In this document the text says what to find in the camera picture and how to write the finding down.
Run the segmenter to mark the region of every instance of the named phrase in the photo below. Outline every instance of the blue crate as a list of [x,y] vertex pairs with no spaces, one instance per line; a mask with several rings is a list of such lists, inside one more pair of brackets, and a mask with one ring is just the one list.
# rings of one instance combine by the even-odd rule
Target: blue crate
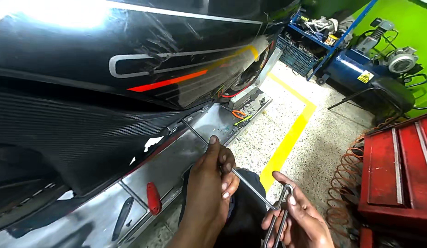
[[304,77],[307,77],[308,72],[318,60],[299,50],[292,43],[280,36],[276,42],[276,47],[282,50],[282,55],[279,60]]

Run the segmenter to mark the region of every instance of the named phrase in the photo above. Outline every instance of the warning sticker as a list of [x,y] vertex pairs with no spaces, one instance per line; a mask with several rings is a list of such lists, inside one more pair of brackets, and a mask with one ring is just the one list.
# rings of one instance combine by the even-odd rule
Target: warning sticker
[[367,83],[374,77],[374,74],[370,73],[369,71],[365,70],[357,79]]

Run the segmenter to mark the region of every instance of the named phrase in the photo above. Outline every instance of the orange-handled pliers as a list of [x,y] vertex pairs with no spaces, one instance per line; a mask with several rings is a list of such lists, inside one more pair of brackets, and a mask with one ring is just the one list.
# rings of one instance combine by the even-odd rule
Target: orange-handled pliers
[[243,112],[239,111],[239,110],[232,110],[232,115],[234,115],[236,118],[238,119],[244,119],[244,117],[246,116],[246,114],[244,114]]
[[243,120],[246,114],[244,112],[241,112],[239,110],[232,110],[229,107],[226,107],[226,105],[223,105],[223,108],[227,109],[228,111],[232,112],[232,115],[234,115],[236,118]]

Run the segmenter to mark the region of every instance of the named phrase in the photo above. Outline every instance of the red tool chest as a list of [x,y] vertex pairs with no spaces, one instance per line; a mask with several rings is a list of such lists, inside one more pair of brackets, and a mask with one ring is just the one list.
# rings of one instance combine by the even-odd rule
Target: red tool chest
[[427,233],[427,115],[365,136],[359,212]]

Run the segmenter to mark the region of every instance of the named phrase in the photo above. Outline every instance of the red screwdriver handle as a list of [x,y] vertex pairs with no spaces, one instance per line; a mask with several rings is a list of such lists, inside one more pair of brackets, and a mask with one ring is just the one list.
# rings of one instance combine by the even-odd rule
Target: red screwdriver handle
[[146,193],[148,195],[148,207],[152,215],[157,215],[161,211],[160,194],[153,182],[146,185]]

